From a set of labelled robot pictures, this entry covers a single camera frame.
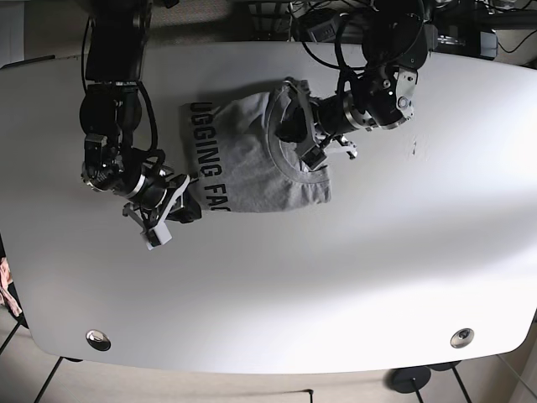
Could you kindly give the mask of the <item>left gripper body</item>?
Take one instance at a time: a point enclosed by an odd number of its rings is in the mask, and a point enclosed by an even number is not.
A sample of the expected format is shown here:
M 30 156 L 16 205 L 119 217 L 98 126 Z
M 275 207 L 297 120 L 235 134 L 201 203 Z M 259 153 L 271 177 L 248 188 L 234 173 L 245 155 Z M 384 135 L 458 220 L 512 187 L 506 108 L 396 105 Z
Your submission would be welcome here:
M 356 128 L 347 120 L 343 101 L 338 96 L 313 97 L 306 80 L 288 77 L 284 86 L 290 103 L 283 115 L 283 141 L 295 146 L 297 157 L 302 160 L 305 152 L 319 146 L 326 157 L 343 153 L 356 159 L 357 146 L 346 138 Z

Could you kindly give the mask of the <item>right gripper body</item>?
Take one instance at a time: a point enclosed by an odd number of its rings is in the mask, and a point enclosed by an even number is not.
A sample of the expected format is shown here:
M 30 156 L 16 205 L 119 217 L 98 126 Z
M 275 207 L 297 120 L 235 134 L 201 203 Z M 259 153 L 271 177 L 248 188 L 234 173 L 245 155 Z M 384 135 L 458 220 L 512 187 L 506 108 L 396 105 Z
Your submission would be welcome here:
M 188 175 L 141 175 L 137 192 L 125 196 L 122 215 L 132 218 L 145 232 L 166 221 L 192 223 L 198 220 L 198 202 L 190 194 Z

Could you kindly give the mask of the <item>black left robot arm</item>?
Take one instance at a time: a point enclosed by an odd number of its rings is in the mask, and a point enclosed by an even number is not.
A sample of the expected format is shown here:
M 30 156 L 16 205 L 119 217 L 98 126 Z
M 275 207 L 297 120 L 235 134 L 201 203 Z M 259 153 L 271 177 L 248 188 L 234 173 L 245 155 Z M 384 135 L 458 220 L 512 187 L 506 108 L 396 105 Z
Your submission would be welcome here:
M 343 36 L 360 20 L 364 65 L 351 65 L 343 54 Z M 315 62 L 338 73 L 336 90 L 327 98 L 298 91 L 276 135 L 296 145 L 298 156 L 317 161 L 333 142 L 354 157 L 348 133 L 390 130 L 414 114 L 412 97 L 427 57 L 426 7 L 422 1 L 372 1 L 340 16 L 332 43 L 336 60 Z

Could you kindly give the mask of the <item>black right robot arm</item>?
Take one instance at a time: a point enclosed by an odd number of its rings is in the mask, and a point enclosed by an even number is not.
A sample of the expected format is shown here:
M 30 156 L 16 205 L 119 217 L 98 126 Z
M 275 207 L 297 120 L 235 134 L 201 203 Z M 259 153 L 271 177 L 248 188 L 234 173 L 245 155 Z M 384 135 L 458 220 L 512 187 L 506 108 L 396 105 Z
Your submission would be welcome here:
M 79 118 L 85 134 L 82 180 L 128 200 L 125 215 L 144 231 L 159 221 L 191 223 L 201 208 L 190 179 L 165 166 L 154 109 L 141 76 L 153 4 L 87 1 Z

